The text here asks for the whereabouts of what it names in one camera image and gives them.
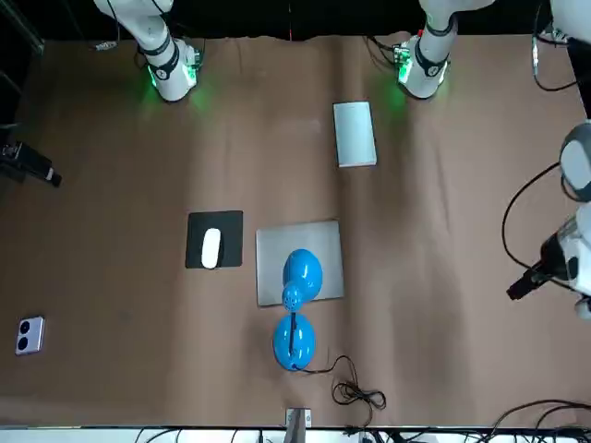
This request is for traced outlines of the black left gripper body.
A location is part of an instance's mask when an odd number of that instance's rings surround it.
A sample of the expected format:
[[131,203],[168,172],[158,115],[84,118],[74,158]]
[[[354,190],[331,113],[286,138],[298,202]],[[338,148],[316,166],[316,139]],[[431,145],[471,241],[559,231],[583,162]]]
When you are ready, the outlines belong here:
[[568,280],[566,259],[558,235],[554,233],[540,247],[539,261],[532,267],[535,280]]

